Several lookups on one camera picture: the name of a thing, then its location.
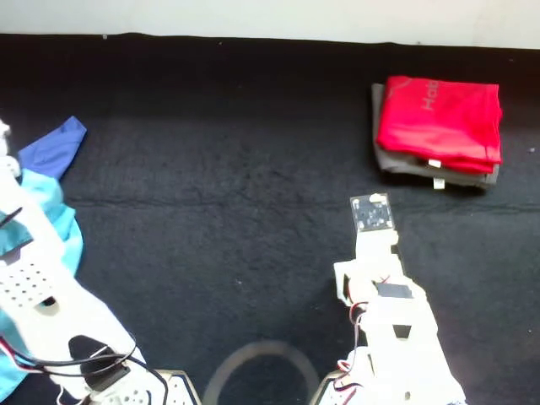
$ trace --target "stack of folded clothes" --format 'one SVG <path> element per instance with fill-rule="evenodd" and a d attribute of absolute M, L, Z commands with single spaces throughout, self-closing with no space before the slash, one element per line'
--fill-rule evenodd
<path fill-rule="evenodd" d="M 393 76 L 373 84 L 373 138 L 382 170 L 489 188 L 502 163 L 499 85 Z"/>

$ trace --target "folded gray shirt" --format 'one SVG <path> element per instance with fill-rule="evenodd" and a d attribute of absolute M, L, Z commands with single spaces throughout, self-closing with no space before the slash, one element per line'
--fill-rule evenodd
<path fill-rule="evenodd" d="M 379 133 L 379 122 L 381 120 L 382 103 L 384 100 L 384 84 L 371 85 L 371 101 L 373 103 L 373 145 L 375 156 L 379 167 L 383 171 L 391 173 L 403 173 L 409 175 L 424 176 L 430 178 L 444 179 L 445 181 L 457 184 L 459 186 L 475 186 L 480 188 L 490 188 L 497 182 L 499 174 L 499 165 L 494 166 L 492 174 L 489 175 L 471 175 L 459 171 L 437 168 L 428 165 L 425 159 L 420 159 L 411 154 L 392 152 L 383 149 L 377 142 Z"/>

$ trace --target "black wire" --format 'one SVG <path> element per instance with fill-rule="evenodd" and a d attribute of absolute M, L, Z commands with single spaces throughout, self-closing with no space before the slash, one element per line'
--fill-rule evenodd
<path fill-rule="evenodd" d="M 5 216 L 5 218 L 0 221 L 0 228 L 2 228 L 3 226 L 7 225 L 8 222 L 11 222 L 13 221 L 13 219 L 20 214 L 20 212 L 23 210 L 22 207 L 19 207 L 17 208 L 15 211 L 13 211 L 12 213 L 8 214 Z"/>
<path fill-rule="evenodd" d="M 158 373 L 154 369 L 151 369 L 150 367 L 146 365 L 146 363 L 144 363 L 143 361 L 139 359 L 135 359 L 132 356 L 130 356 L 128 360 L 132 361 L 136 365 L 139 365 L 140 367 L 143 367 L 148 373 L 153 375 L 155 378 L 159 380 L 159 382 L 161 382 L 161 384 L 163 384 L 163 388 L 165 389 L 165 394 L 163 396 L 163 405 L 167 405 L 167 397 L 169 396 L 169 385 L 167 384 L 167 381 L 165 380 L 165 378 L 163 378 L 160 373 Z"/>
<path fill-rule="evenodd" d="M 348 390 L 351 386 L 362 386 L 362 384 L 359 384 L 358 382 L 351 382 L 350 384 L 347 384 L 345 386 L 335 386 L 334 390 L 337 392 Z"/>
<path fill-rule="evenodd" d="M 107 360 L 107 359 L 118 359 L 118 361 L 115 363 L 120 364 L 122 361 L 125 361 L 127 360 L 127 358 L 132 356 L 133 353 L 135 353 L 135 350 L 137 349 L 137 342 L 135 341 L 135 337 L 133 337 L 131 333 L 129 333 L 129 335 L 133 340 L 133 348 L 128 354 L 99 354 L 97 356 L 88 357 L 87 359 L 79 359 L 79 360 L 52 361 L 52 360 L 36 359 L 36 358 L 27 356 L 26 354 L 19 352 L 18 350 L 12 348 L 11 346 L 9 346 L 9 348 L 11 348 L 11 351 L 13 352 L 14 355 L 30 363 L 30 364 L 26 364 L 30 366 L 37 365 L 37 366 L 50 366 L 50 367 L 65 367 L 69 365 L 86 365 L 88 363 L 94 363 L 95 361 Z"/>

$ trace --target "cable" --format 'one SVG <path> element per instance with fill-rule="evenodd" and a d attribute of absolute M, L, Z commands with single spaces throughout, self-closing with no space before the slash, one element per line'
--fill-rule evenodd
<path fill-rule="evenodd" d="M 0 350 L 2 350 L 11 359 L 15 367 L 29 373 L 58 375 L 62 377 L 89 377 L 92 375 L 105 373 L 107 370 L 110 370 L 113 367 L 116 367 L 117 365 L 123 363 L 124 361 L 129 360 L 135 363 L 136 365 L 143 367 L 148 373 L 152 374 L 159 382 L 163 384 L 163 387 L 165 389 L 163 405 L 167 405 L 167 398 L 169 396 L 169 386 L 167 384 L 167 381 L 156 370 L 151 369 L 143 361 L 139 359 L 135 359 L 132 356 L 136 349 L 137 349 L 137 344 L 134 343 L 133 349 L 128 354 L 102 354 L 99 356 L 94 356 L 88 359 L 81 359 L 81 360 L 47 361 L 47 360 L 34 359 L 34 358 L 31 358 L 30 356 L 27 356 L 25 354 L 18 352 L 17 350 L 9 346 L 9 344 L 6 342 L 6 340 L 3 337 L 0 337 Z M 16 357 L 20 357 L 23 361 L 26 361 L 31 364 L 21 364 L 16 359 Z M 90 371 L 84 374 L 64 374 L 64 373 L 58 373 L 56 371 L 45 370 L 45 366 L 65 367 L 69 365 L 84 365 L 84 364 L 92 363 L 92 362 L 103 360 L 103 359 L 116 359 L 116 361 L 113 364 L 110 364 L 103 369 Z M 58 394 L 58 397 L 57 397 L 57 405 L 62 405 L 60 400 L 62 398 L 63 393 L 64 393 L 64 387 L 61 386 L 60 393 Z M 84 403 L 84 399 L 80 401 L 77 405 L 81 405 L 83 403 Z"/>
<path fill-rule="evenodd" d="M 131 352 L 129 352 L 128 354 L 123 354 L 123 355 L 122 354 L 102 354 L 102 355 L 98 355 L 94 357 L 89 357 L 87 359 L 79 359 L 79 360 L 50 361 L 50 360 L 35 359 L 25 354 L 22 354 L 19 351 L 12 348 L 11 346 L 9 346 L 9 343 L 6 342 L 6 340 L 3 337 L 0 337 L 0 348 L 4 352 L 6 352 L 8 357 L 15 364 L 15 366 L 22 371 L 26 371 L 29 373 L 42 373 L 46 375 L 57 375 L 61 377 L 90 377 L 92 375 L 103 374 L 106 371 L 109 371 L 117 367 L 119 364 L 123 363 L 130 356 L 133 355 L 133 353 L 137 349 L 137 343 L 135 342 L 135 338 L 131 335 L 131 333 L 130 333 L 130 336 L 133 339 L 133 348 Z M 20 362 L 17 361 L 16 357 L 21 358 L 24 362 L 28 364 L 21 364 Z M 86 364 L 91 364 L 96 361 L 102 361 L 106 359 L 114 359 L 115 362 L 102 369 L 90 371 L 88 373 L 83 373 L 83 374 L 67 374 L 67 373 L 60 373 L 58 371 L 51 371 L 51 370 L 45 369 L 45 367 L 66 367 L 66 366 L 71 366 L 71 365 L 86 365 Z"/>
<path fill-rule="evenodd" d="M 5 225 L 8 224 L 8 222 L 11 222 L 14 220 L 14 218 L 20 214 L 20 212 L 23 210 L 22 207 L 19 207 L 17 208 L 15 211 L 13 211 L 12 213 L 9 213 L 8 215 L 6 215 L 4 217 L 4 219 L 2 221 L 0 221 L 0 228 L 4 227 Z"/>
<path fill-rule="evenodd" d="M 117 363 L 121 363 L 122 361 L 125 361 L 129 356 L 131 356 L 135 350 L 137 349 L 137 344 L 133 344 L 133 349 L 129 354 L 100 354 L 94 357 L 88 357 L 87 359 L 79 359 L 79 360 L 66 360 L 66 361 L 51 361 L 51 360 L 42 360 L 42 359 L 36 359 L 30 356 L 27 356 L 26 354 L 23 354 L 16 349 L 9 346 L 9 343 L 6 342 L 6 340 L 3 337 L 0 337 L 0 345 L 5 345 L 10 352 L 16 356 L 24 360 L 25 362 L 31 364 L 31 365 L 39 365 L 39 366 L 50 366 L 50 367 L 65 367 L 69 365 L 85 365 L 88 363 L 94 363 L 95 361 L 101 361 L 106 359 L 119 359 Z"/>
<path fill-rule="evenodd" d="M 359 384 L 358 382 L 353 382 L 351 384 L 347 384 L 345 386 L 341 386 L 341 387 L 337 387 L 336 386 L 336 382 L 342 380 L 343 378 L 345 378 L 347 375 L 350 374 L 350 372 L 353 370 L 354 368 L 354 363 L 356 362 L 356 349 L 358 348 L 358 341 L 359 341 L 359 329 L 360 329 L 360 320 L 362 319 L 362 315 L 364 314 L 365 312 L 362 312 L 361 314 L 358 315 L 358 317 L 356 318 L 356 322 L 354 323 L 354 350 L 353 350 L 353 363 L 350 365 L 350 367 L 348 368 L 348 370 L 343 370 L 341 367 L 340 367 L 340 362 L 338 361 L 337 364 L 338 364 L 338 367 L 340 368 L 340 370 L 343 371 L 343 374 L 341 374 L 339 377 L 337 377 L 333 382 L 333 388 L 335 391 L 339 392 L 339 391 L 345 391 L 347 389 L 349 389 L 350 387 L 352 386 L 362 386 L 361 384 Z"/>
<path fill-rule="evenodd" d="M 355 324 L 354 319 L 353 319 L 354 310 L 358 309 L 361 305 L 368 305 L 368 304 L 369 304 L 368 301 L 360 301 L 360 302 L 355 302 L 354 304 L 351 305 L 351 307 L 348 310 L 348 318 L 353 325 Z"/>
<path fill-rule="evenodd" d="M 63 386 L 60 386 L 60 392 L 58 393 L 58 397 L 57 397 L 57 405 L 63 405 L 63 403 L 62 403 L 62 396 L 64 395 L 64 392 L 65 392 L 64 387 L 63 387 Z M 83 405 L 85 399 L 86 399 L 86 398 L 81 399 L 81 400 L 80 400 L 79 402 L 77 402 L 75 405 Z"/>
<path fill-rule="evenodd" d="M 62 395 L 64 395 L 64 387 L 60 386 L 60 392 L 58 393 L 57 397 L 57 405 L 62 405 L 62 403 L 60 402 L 60 400 L 62 399 Z"/>
<path fill-rule="evenodd" d="M 165 394 L 163 395 L 163 405 L 167 405 L 167 398 L 169 397 L 169 385 L 167 384 L 167 381 L 165 380 L 165 378 L 163 378 L 161 376 L 161 374 L 158 373 L 156 370 L 151 369 L 150 367 L 148 367 L 148 365 L 146 363 L 144 363 L 143 361 L 141 361 L 139 359 L 135 359 L 132 356 L 129 356 L 127 359 L 129 361 L 132 361 L 136 365 L 139 365 L 140 367 L 143 367 L 148 373 L 153 375 L 155 378 L 158 379 L 159 382 L 161 382 L 161 384 L 163 384 L 163 388 L 165 389 Z"/>
<path fill-rule="evenodd" d="M 13 365 L 21 370 L 21 371 L 24 371 L 26 373 L 41 373 L 42 371 L 41 370 L 36 370 L 34 367 L 32 366 L 29 366 L 29 365 L 22 365 L 20 363 L 17 362 L 17 359 L 15 358 L 15 355 L 14 355 L 14 352 L 13 350 L 5 343 L 5 341 L 3 341 L 3 339 L 0 338 L 0 350 L 2 350 L 6 356 L 8 356 L 8 359 L 11 360 L 11 362 L 13 363 Z"/>

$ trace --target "clothing tag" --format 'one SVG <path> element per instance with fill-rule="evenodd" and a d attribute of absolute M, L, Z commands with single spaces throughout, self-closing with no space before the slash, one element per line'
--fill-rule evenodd
<path fill-rule="evenodd" d="M 445 189 L 445 179 L 439 179 L 434 177 L 433 179 L 433 189 L 434 190 L 444 190 Z"/>
<path fill-rule="evenodd" d="M 433 166 L 433 167 L 437 167 L 439 169 L 441 167 L 440 160 L 435 160 L 435 159 L 428 160 L 428 165 Z"/>

